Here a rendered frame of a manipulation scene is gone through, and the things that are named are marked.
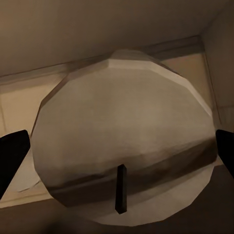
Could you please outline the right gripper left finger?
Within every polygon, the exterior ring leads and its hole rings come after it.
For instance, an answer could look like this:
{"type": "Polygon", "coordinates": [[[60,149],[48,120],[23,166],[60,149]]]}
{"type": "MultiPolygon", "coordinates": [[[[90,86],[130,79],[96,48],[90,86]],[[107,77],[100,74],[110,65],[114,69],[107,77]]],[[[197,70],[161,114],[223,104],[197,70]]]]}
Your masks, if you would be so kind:
{"type": "Polygon", "coordinates": [[[0,200],[31,147],[27,130],[0,138],[0,200]]]}

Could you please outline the pillar candle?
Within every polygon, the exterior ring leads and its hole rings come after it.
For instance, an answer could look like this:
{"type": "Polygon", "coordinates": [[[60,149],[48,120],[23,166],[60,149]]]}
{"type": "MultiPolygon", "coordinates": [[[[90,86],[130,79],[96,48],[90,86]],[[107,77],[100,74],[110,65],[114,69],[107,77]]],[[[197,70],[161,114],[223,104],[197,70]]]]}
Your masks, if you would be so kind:
{"type": "Polygon", "coordinates": [[[41,101],[30,142],[54,199],[100,224],[129,227],[191,205],[218,155],[212,111],[195,88],[130,49],[68,73],[41,101]]]}
{"type": "Polygon", "coordinates": [[[33,188],[40,182],[41,179],[34,168],[33,156],[30,147],[27,155],[6,190],[7,192],[23,192],[33,188]]]}

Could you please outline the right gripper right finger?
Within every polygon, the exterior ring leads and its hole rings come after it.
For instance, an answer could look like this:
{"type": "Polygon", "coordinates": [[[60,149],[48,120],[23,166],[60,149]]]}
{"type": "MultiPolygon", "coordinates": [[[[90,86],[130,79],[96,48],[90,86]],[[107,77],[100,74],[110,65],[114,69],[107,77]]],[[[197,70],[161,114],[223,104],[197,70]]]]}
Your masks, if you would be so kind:
{"type": "Polygon", "coordinates": [[[218,155],[234,178],[234,133],[217,130],[218,155]]]}

